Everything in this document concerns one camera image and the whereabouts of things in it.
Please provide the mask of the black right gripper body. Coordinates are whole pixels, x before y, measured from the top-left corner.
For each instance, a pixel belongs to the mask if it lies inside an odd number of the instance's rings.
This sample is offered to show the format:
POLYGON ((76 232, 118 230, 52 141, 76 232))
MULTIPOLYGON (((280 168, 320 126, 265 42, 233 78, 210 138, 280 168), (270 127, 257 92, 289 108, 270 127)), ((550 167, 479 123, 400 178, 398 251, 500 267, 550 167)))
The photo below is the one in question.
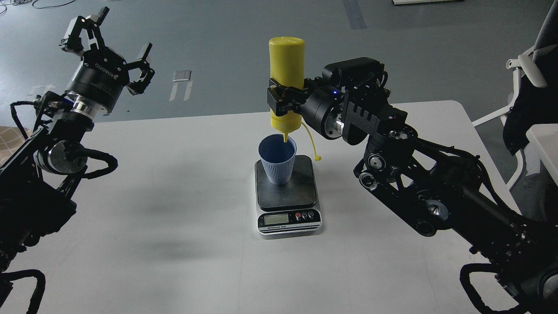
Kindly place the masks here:
POLYGON ((304 87, 309 90, 309 97, 299 113, 305 123, 325 139, 334 140, 341 137, 344 127, 341 121, 343 92, 320 78, 306 78, 304 87))

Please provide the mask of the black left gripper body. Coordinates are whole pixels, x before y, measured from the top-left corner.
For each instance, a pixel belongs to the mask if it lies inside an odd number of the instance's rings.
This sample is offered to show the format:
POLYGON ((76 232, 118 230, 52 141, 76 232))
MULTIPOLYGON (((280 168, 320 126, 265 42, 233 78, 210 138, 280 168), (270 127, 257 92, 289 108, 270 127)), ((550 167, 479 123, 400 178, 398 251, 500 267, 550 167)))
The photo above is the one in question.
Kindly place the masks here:
POLYGON ((88 98, 112 113, 129 74, 124 58, 111 48, 84 52, 81 62, 68 83, 65 93, 75 99, 88 98))

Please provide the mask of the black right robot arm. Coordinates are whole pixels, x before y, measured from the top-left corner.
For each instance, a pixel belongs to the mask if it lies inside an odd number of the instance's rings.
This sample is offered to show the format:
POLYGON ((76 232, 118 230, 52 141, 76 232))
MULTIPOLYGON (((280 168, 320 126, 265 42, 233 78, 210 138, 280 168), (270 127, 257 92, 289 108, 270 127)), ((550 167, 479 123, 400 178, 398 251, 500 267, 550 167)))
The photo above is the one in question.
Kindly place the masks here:
POLYGON ((361 185, 420 235, 454 230, 488 263, 464 265, 459 280, 473 306, 494 314, 470 280, 494 273, 516 300, 507 314, 557 312, 557 227, 514 212, 496 194, 478 155, 421 139, 407 113, 389 104, 384 64, 335 62, 321 77, 297 74, 303 62, 270 59, 268 104, 277 116, 301 115, 325 139, 367 141, 354 168, 361 185))

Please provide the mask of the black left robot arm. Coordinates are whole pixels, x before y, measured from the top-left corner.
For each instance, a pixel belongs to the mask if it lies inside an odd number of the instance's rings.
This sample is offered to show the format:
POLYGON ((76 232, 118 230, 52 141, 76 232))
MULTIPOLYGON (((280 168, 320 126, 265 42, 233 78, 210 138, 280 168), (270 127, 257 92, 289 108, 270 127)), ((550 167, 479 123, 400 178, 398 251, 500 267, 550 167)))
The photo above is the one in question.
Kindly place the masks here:
POLYGON ((76 214, 72 196, 82 179, 117 169, 114 156, 84 147, 82 138, 94 128, 98 113, 113 111, 123 89, 141 95, 155 75, 148 61, 151 43, 133 62, 106 46, 100 26, 108 13, 103 7, 70 22, 60 47, 77 55, 80 63, 62 95, 48 91, 35 101, 10 105, 24 143, 1 166, 1 302, 14 281, 35 278, 28 314, 40 308, 46 278, 39 270, 8 272, 10 263, 76 214))

